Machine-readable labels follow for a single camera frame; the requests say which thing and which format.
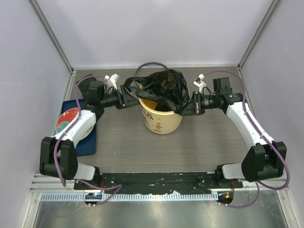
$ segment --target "yellow bucket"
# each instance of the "yellow bucket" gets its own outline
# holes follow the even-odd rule
[[[174,132],[180,125],[182,116],[170,112],[155,111],[156,102],[139,99],[142,105],[143,121],[150,131],[157,134],[169,134]]]

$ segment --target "trash bag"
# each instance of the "trash bag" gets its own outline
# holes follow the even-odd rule
[[[132,82],[140,83],[143,89],[131,86]],[[147,77],[130,77],[125,81],[124,87],[139,98],[155,101],[156,111],[173,111],[180,114],[190,100],[184,76],[172,69],[156,72]]]

